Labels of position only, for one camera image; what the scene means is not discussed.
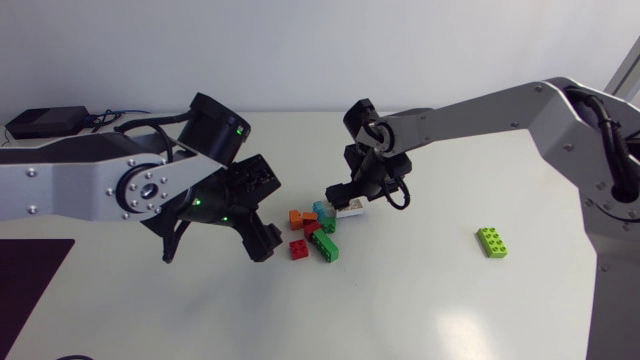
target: white wall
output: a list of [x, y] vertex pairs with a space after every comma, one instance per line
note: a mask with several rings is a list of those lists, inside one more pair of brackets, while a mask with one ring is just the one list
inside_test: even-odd
[[441, 106], [563, 75], [603, 89], [637, 0], [0, 0], [0, 122], [29, 107]]

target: white tabletop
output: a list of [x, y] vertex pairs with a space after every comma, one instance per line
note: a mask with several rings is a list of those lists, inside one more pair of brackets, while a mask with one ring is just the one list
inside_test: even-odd
[[[291, 260], [288, 211], [348, 181], [343, 114], [242, 115], [236, 160], [262, 153], [282, 182], [259, 211], [283, 231], [275, 255], [253, 263], [233, 230], [194, 224], [167, 265], [138, 223], [1, 223], [3, 238], [76, 239], [9, 359], [584, 359], [595, 252], [577, 190], [526, 131], [410, 152], [411, 206], [363, 199], [329, 264], [313, 248]], [[484, 226], [506, 258], [485, 257]]]

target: gray robot arm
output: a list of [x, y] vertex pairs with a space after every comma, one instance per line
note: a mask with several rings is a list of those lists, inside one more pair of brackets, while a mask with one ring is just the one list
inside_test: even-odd
[[[597, 113], [589, 105], [604, 110]], [[338, 208], [358, 196], [370, 201], [385, 196], [394, 207], [406, 207], [409, 150], [435, 141], [528, 130], [542, 157], [578, 187], [585, 230], [598, 255], [587, 358], [640, 359], [640, 152], [635, 147], [629, 152], [631, 143], [626, 143], [640, 129], [638, 109], [554, 78], [436, 110], [383, 117], [361, 100], [344, 122], [355, 140], [345, 150], [352, 181], [326, 193]], [[613, 127], [609, 137], [603, 136], [607, 127]], [[397, 190], [405, 194], [403, 206], [389, 196]]]
[[[162, 237], [167, 263], [189, 224], [200, 222], [235, 229], [249, 257], [266, 260], [282, 240], [275, 225], [262, 224], [258, 204], [280, 182], [259, 154], [234, 161], [251, 132], [244, 119], [203, 94], [190, 107], [116, 132], [0, 149], [0, 221], [48, 214], [139, 221]], [[177, 122], [185, 126], [171, 139], [160, 125]], [[157, 134], [124, 134], [140, 126]]]

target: lime green lego brick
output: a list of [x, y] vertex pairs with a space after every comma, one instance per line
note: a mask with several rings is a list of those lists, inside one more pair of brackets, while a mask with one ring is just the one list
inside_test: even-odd
[[331, 239], [327, 236], [327, 234], [324, 233], [324, 231], [322, 231], [322, 229], [314, 231], [313, 235], [311, 236], [311, 240], [313, 245], [315, 245], [315, 247], [320, 250], [320, 253], [325, 258], [325, 260], [327, 260], [327, 262], [334, 262], [338, 259], [340, 250], [338, 250], [336, 244], [331, 241]]
[[322, 231], [324, 231], [325, 234], [333, 234], [336, 232], [336, 218], [321, 217], [318, 221], [320, 225], [322, 225]]
[[509, 253], [495, 228], [480, 228], [477, 234], [488, 257], [503, 258]]

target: red lego brick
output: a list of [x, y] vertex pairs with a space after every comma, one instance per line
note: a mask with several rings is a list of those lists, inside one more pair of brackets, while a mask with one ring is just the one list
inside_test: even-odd
[[291, 230], [302, 229], [302, 226], [304, 226], [304, 224], [302, 222], [302, 217], [300, 217], [300, 211], [289, 211], [289, 222], [291, 223]]
[[311, 235], [313, 235], [313, 232], [318, 229], [322, 229], [322, 225], [317, 221], [314, 221], [310, 224], [305, 225], [304, 238], [307, 239], [308, 241], [311, 241]]
[[309, 248], [304, 240], [296, 240], [289, 243], [291, 249], [291, 258], [293, 260], [302, 259], [309, 256]]
[[310, 213], [310, 212], [303, 212], [302, 213], [302, 224], [303, 224], [303, 226], [309, 225], [314, 221], [318, 221], [318, 213]]

